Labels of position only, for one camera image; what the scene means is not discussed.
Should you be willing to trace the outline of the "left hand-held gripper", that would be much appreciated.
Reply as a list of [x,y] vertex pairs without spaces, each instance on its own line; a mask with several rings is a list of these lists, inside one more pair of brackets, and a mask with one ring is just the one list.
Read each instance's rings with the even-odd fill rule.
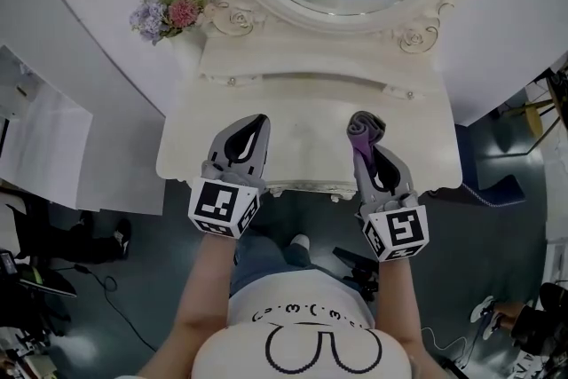
[[238,240],[260,209],[271,122],[253,114],[221,130],[192,182],[188,218],[203,233]]

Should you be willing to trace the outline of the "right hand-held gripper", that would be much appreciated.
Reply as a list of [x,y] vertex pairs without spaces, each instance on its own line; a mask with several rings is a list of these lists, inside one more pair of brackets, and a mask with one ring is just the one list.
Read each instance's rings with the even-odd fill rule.
[[373,185],[363,154],[353,150],[354,177],[361,196],[362,233],[378,262],[416,256],[430,242],[426,207],[412,189],[408,166],[391,150],[375,146],[376,177],[386,193]]

